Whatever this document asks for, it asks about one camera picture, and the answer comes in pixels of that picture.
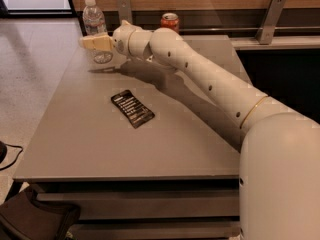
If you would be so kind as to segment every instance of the metal bracket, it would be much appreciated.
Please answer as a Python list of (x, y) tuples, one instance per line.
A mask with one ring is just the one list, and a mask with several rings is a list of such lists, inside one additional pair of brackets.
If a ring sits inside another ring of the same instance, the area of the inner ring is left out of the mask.
[(285, 2), (286, 0), (271, 0), (262, 25), (256, 35), (256, 39), (260, 44), (271, 44)]
[(130, 0), (117, 0), (120, 24), (122, 20), (132, 22), (132, 10)]

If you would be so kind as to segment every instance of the table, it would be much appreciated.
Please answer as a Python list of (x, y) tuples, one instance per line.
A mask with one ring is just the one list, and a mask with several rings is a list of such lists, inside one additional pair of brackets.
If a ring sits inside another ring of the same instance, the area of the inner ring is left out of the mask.
[[(227, 36), (184, 38), (250, 81)], [(77, 49), (14, 180), (78, 204), (80, 240), (236, 235), (241, 131), (182, 72), (124, 62)], [(137, 129), (110, 100), (126, 89), (155, 113)]]

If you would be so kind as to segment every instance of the clear water bottle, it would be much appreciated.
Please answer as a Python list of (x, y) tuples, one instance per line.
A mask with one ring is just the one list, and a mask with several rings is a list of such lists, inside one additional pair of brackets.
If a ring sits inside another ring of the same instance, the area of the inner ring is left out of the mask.
[[(97, 6), (96, 0), (85, 0), (86, 7), (83, 10), (83, 23), (88, 35), (107, 32), (106, 22), (101, 9)], [(94, 50), (93, 60), (103, 64), (112, 60), (112, 52)]]

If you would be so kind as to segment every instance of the gray tabletop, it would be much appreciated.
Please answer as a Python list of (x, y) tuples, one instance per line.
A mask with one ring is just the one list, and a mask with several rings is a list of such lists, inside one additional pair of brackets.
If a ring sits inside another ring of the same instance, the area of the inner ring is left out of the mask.
[[(248, 80), (225, 36), (185, 37)], [(95, 65), (79, 48), (14, 179), (27, 182), (235, 177), (241, 132), (182, 72), (138, 61)], [(111, 96), (129, 89), (155, 118), (134, 129)]]

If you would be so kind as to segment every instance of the black cable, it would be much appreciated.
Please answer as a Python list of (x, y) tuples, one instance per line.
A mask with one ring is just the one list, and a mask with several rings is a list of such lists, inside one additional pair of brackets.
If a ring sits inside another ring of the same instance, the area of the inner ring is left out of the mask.
[(17, 162), (20, 154), (21, 154), (22, 151), (23, 151), (23, 147), (22, 147), (22, 146), (10, 145), (10, 144), (6, 144), (6, 143), (4, 143), (4, 144), (5, 144), (6, 146), (8, 146), (8, 147), (11, 147), (11, 148), (18, 148), (18, 149), (20, 149), (20, 151), (19, 151), (18, 154), (16, 155), (16, 158), (15, 158), (10, 164), (8, 164), (8, 165), (6, 165), (6, 166), (4, 166), (4, 167), (1, 167), (1, 168), (0, 168), (0, 171), (3, 171), (3, 170), (5, 170), (5, 169), (8, 169), (8, 168), (11, 167), (12, 165), (14, 165), (14, 164)]

